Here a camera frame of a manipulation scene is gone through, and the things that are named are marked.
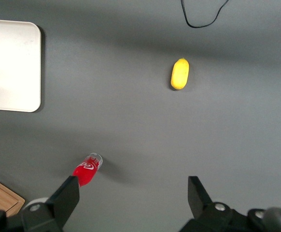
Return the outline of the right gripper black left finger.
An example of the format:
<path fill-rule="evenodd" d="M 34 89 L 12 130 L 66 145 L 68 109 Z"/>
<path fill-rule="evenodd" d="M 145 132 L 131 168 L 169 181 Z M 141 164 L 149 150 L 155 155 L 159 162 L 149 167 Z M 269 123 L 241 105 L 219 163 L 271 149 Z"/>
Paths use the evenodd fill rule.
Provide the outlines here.
<path fill-rule="evenodd" d="M 80 199 L 78 178 L 69 176 L 49 197 L 30 202 L 21 212 L 26 232 L 62 232 Z"/>

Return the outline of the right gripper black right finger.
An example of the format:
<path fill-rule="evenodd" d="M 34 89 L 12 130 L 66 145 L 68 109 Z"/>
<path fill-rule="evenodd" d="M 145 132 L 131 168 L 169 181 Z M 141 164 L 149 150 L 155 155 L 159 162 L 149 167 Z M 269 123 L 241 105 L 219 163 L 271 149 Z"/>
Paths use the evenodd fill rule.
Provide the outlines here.
<path fill-rule="evenodd" d="M 251 232 L 247 217 L 221 202 L 213 202 L 197 176 L 188 177 L 188 203 L 193 218 L 182 232 Z"/>

